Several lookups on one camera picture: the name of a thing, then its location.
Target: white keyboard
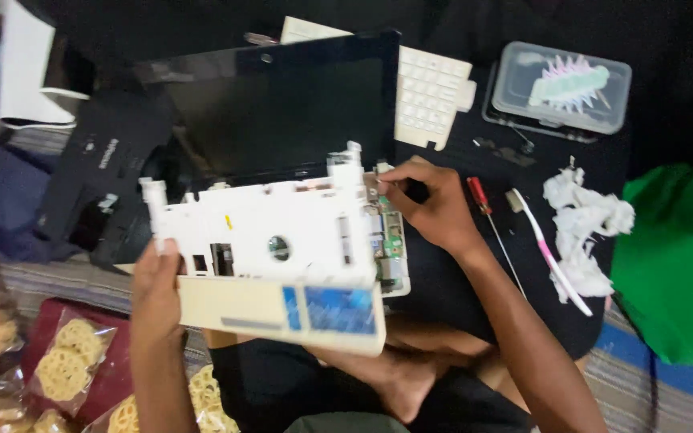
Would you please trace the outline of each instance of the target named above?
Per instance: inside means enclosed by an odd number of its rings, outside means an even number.
[[[335,38],[352,34],[302,19],[285,17],[280,43]],[[469,111],[475,83],[467,81],[472,64],[399,47],[395,140],[442,150],[457,110]]]

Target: red screwdriver handle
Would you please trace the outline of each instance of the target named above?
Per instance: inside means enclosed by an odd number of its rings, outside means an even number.
[[[477,179],[477,177],[467,177],[467,185],[470,187],[472,197],[475,199],[480,211],[484,215],[490,215],[491,208],[488,206],[488,199],[486,198],[485,192],[483,192],[483,186],[480,185],[480,179]]]

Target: clear plastic box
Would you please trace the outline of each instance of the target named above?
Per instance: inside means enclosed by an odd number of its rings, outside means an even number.
[[[491,103],[495,109],[562,125],[613,134],[624,123],[629,65],[525,42],[501,55]]]

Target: screwdriver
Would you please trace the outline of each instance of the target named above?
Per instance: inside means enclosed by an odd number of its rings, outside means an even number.
[[[509,254],[507,254],[507,249],[505,248],[505,245],[501,242],[501,237],[499,237],[499,231],[496,230],[496,226],[494,225],[494,219],[491,218],[491,213],[493,211],[491,210],[490,206],[488,206],[488,199],[486,198],[485,192],[483,192],[483,186],[480,185],[480,179],[477,179],[477,177],[467,177],[467,185],[470,188],[470,192],[472,193],[472,198],[475,200],[475,203],[480,208],[480,212],[488,217],[488,222],[491,223],[491,228],[494,229],[494,234],[496,235],[496,240],[499,241],[499,245],[501,246],[501,250],[505,253],[505,257],[507,258],[507,264],[510,265],[510,269],[512,270],[512,275],[513,275],[513,277],[515,277],[515,282],[517,283],[517,288],[521,289],[521,293],[523,293],[523,297],[526,297],[526,292],[523,291],[523,286],[521,286],[521,281],[517,278],[517,272],[515,272],[515,267],[512,266],[512,261],[510,260],[510,256],[509,256]]]

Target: circular hole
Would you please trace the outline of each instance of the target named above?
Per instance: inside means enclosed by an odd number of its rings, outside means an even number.
[[[269,252],[276,260],[284,262],[290,258],[290,245],[282,236],[269,239]]]

